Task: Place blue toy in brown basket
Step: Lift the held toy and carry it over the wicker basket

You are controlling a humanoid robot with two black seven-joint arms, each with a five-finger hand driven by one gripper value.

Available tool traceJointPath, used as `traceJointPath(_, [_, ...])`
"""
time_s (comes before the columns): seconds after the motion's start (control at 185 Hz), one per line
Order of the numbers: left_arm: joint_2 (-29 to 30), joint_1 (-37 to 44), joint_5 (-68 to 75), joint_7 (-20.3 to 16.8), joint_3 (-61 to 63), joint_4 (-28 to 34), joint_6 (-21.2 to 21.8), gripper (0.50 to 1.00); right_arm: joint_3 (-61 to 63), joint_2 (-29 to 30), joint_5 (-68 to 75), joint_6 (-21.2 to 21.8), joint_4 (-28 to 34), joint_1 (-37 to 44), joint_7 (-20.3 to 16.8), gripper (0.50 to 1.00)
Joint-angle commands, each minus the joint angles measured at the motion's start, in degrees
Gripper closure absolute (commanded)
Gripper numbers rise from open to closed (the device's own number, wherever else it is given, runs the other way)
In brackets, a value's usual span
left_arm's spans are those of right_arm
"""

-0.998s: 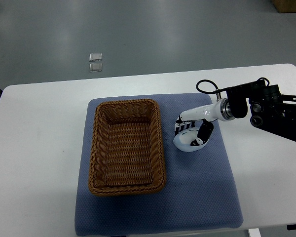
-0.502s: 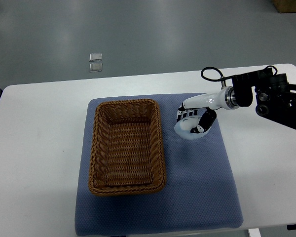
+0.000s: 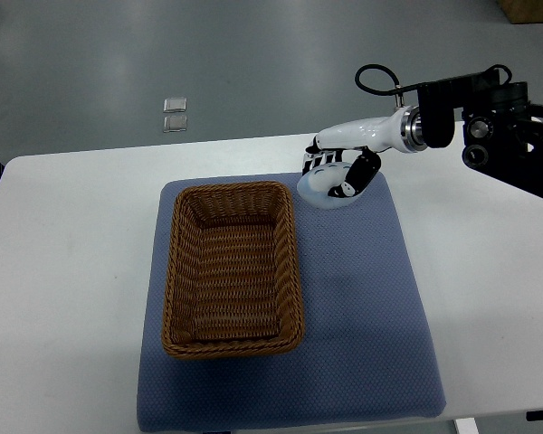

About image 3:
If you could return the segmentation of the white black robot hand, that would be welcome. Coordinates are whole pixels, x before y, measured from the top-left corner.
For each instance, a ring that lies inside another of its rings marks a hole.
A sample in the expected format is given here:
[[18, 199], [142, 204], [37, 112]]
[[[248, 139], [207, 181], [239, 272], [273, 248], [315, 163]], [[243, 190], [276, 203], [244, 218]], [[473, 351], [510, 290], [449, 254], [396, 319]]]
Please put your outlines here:
[[[365, 118], [321, 130], [314, 137], [314, 146], [331, 153], [314, 153], [314, 147], [305, 149], [301, 174], [328, 163], [337, 163], [343, 171], [343, 180], [329, 188], [328, 196], [352, 198], [361, 195], [381, 167], [378, 154], [390, 148], [401, 153], [419, 151], [419, 110], [398, 109], [389, 117]], [[343, 150], [363, 151], [352, 163], [342, 162]]]

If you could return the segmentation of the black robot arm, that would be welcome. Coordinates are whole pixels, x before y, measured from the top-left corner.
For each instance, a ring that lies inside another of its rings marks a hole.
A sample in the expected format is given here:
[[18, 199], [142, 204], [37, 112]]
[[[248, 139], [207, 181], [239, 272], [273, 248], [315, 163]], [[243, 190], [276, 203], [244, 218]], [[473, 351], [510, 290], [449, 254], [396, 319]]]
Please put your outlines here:
[[381, 153], [445, 148], [463, 127], [462, 161], [470, 169], [543, 199], [543, 105], [510, 69], [401, 85], [386, 66], [367, 64], [355, 75], [366, 93], [395, 100], [389, 117], [365, 118], [321, 130], [306, 148], [298, 192], [320, 209], [353, 203], [381, 168]]

